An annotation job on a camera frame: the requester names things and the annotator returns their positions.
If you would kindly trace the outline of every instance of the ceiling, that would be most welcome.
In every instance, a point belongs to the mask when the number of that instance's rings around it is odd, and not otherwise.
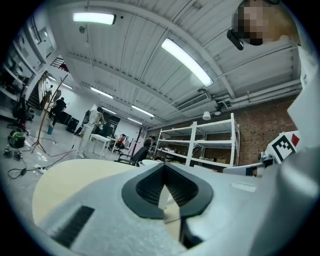
[[[61,55],[78,86],[99,96],[106,108],[150,127],[214,111],[215,100],[187,111],[177,106],[205,88],[213,99],[237,98],[299,77],[298,50],[288,39],[237,50],[227,39],[241,0],[56,0],[48,7]],[[75,12],[115,14],[113,25],[89,23],[84,33]],[[161,48],[170,38],[214,81],[204,87],[181,62]],[[132,104],[155,115],[153,119]]]

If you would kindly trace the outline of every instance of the rectangular light fixture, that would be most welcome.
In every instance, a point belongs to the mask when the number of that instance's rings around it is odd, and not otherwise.
[[[131,119],[130,117],[128,117],[128,119],[131,120],[131,121],[133,121],[133,122],[136,122],[136,123],[139,124],[139,125],[142,125],[142,122],[138,122],[138,121],[136,121],[136,120],[133,120],[133,119]]]
[[[68,87],[68,88],[71,89],[71,90],[73,89],[71,86],[66,85],[65,83],[62,83],[62,85],[65,86],[65,87]]]
[[[141,111],[142,113],[145,113],[145,114],[147,114],[148,116],[150,116],[150,117],[152,117],[152,118],[155,117],[154,114],[150,114],[149,112],[144,111],[143,109],[138,108],[138,107],[136,107],[135,105],[132,105],[132,108],[135,109],[135,110],[139,110],[139,111]]]
[[[96,93],[98,93],[98,94],[101,94],[101,95],[104,95],[104,96],[106,96],[106,97],[109,97],[110,99],[113,99],[113,98],[114,98],[114,97],[112,97],[111,95],[106,94],[106,93],[104,93],[103,91],[97,90],[97,89],[95,89],[95,88],[93,88],[93,87],[91,87],[91,90],[94,91],[94,92],[96,92]]]
[[[116,112],[113,112],[113,111],[111,111],[111,110],[109,110],[109,109],[106,109],[105,107],[101,107],[103,110],[105,110],[105,111],[108,111],[108,112],[110,112],[111,114],[114,114],[114,115],[116,115],[117,113]]]
[[[52,76],[48,75],[48,78],[50,78],[51,80],[57,81],[56,79],[54,79]]]
[[[79,12],[73,14],[74,22],[95,22],[112,25],[115,23],[115,19],[115,15],[106,13]]]
[[[199,78],[204,86],[208,87],[213,84],[213,81],[203,68],[200,67],[200,65],[189,54],[176,45],[172,40],[166,38],[161,47],[182,62],[182,64],[184,64],[197,78]]]

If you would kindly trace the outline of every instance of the black fisheye border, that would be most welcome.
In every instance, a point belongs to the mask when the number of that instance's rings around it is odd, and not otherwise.
[[[41,0],[4,0],[1,2],[1,62],[6,57],[7,49],[9,48],[9,45],[16,36],[20,27],[42,2],[43,1]],[[317,9],[317,2],[292,0],[283,0],[282,2],[284,2],[291,9],[291,11],[303,24],[319,52],[319,11]],[[28,253],[30,255],[53,255],[49,252],[49,250],[43,249],[41,246],[39,246],[38,242],[33,240],[33,238],[27,233],[9,205],[2,186],[0,187],[0,199],[2,230],[4,231],[2,236],[2,250],[4,252],[10,252],[12,255],[18,255],[21,253]],[[295,238],[288,243],[286,247],[278,253],[278,255],[295,255],[298,252],[303,252],[304,255],[311,255],[319,250],[318,236],[315,235],[319,232],[319,213],[320,204],[318,202],[312,214],[303,224],[303,227],[296,234]],[[71,254],[61,251],[59,255],[67,256]]]

